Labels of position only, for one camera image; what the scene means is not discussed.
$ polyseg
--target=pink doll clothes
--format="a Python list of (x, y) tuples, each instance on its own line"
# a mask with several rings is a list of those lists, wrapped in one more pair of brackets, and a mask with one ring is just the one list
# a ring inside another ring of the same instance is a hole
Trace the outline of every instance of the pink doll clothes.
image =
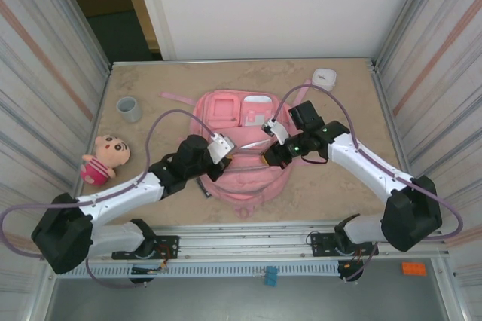
[(86, 165), (82, 165), (81, 177), (88, 184), (96, 186), (104, 185), (110, 178), (107, 167), (96, 157), (93, 157)]

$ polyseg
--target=white panel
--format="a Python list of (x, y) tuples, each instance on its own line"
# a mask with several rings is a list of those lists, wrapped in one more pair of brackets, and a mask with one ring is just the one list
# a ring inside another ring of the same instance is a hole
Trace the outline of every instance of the white panel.
[[(371, 57), (381, 48), (404, 1), (146, 0), (146, 4), (164, 58), (188, 60)], [(170, 42), (172, 47), (162, 45)]]

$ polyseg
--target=pink backpack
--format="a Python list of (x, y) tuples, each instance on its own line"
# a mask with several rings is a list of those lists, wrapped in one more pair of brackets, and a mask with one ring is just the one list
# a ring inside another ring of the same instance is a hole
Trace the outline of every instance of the pink backpack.
[[(294, 102), (298, 104), (305, 93), (298, 93)], [(194, 105), (192, 100), (170, 93), (161, 93), (161, 96)], [(284, 170), (268, 167), (260, 157), (261, 151), (276, 141), (276, 137), (269, 137), (261, 125), (274, 115), (278, 105), (279, 99), (274, 95), (237, 90), (206, 93), (195, 103), (193, 114), (216, 133), (229, 136), (238, 148), (230, 166), (217, 182), (208, 176), (201, 176), (200, 180), (214, 197), (232, 203), (240, 218), (249, 217), (256, 205), (277, 197), (291, 173), (292, 166)], [(291, 106), (283, 105), (277, 121), (294, 135), (297, 130), (288, 113), (289, 108)], [(194, 120), (189, 130), (210, 140), (206, 130)]]

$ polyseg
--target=white container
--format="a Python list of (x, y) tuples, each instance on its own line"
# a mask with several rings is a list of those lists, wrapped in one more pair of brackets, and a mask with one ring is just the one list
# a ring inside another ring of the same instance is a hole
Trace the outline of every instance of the white container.
[(128, 123), (135, 123), (142, 116), (142, 110), (139, 103), (131, 96), (123, 97), (117, 101), (117, 111)]
[(337, 73), (330, 69), (317, 69), (311, 80), (313, 85), (320, 86), (327, 91), (332, 91), (337, 82)]

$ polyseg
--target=stuffed doll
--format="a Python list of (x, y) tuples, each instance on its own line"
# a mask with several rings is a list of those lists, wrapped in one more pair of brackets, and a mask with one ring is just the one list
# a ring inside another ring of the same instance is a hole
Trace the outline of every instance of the stuffed doll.
[(115, 178), (113, 168), (125, 164), (130, 157), (129, 147), (122, 139), (112, 135), (97, 136), (95, 155), (84, 155), (87, 164), (81, 167), (82, 179), (91, 185), (100, 186), (109, 178)]

